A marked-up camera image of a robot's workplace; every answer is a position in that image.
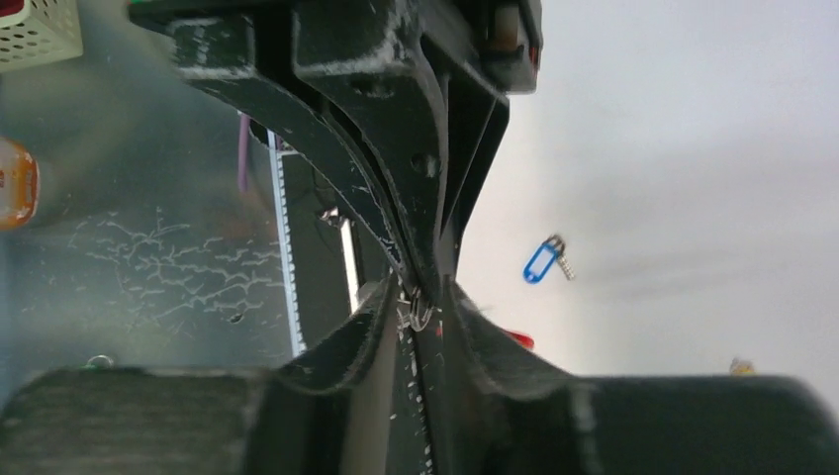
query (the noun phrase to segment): red object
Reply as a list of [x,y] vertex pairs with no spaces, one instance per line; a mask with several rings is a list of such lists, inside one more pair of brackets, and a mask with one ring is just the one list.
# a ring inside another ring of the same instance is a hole
[[527,349],[533,350],[533,348],[536,347],[536,341],[524,333],[512,332],[510,330],[506,330],[505,332],[507,332],[508,335],[512,336],[513,339],[516,342],[518,342],[518,344],[524,346]]
[[0,0],[0,18],[14,15],[24,9],[26,0]]

